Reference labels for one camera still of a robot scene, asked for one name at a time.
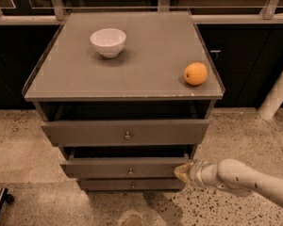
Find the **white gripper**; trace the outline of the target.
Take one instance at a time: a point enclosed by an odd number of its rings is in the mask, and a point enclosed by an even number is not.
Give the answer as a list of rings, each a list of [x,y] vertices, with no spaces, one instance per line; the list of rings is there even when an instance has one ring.
[[[193,161],[174,169],[175,176],[187,185],[217,187],[221,184],[216,164],[207,161]]]

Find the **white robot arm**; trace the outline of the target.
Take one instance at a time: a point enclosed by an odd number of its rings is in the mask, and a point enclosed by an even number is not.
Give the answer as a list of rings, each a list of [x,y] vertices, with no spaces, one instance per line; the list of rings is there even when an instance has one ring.
[[[211,186],[240,197],[256,192],[283,208],[283,180],[254,170],[235,159],[224,159],[218,164],[193,160],[176,167],[174,174],[186,185]]]

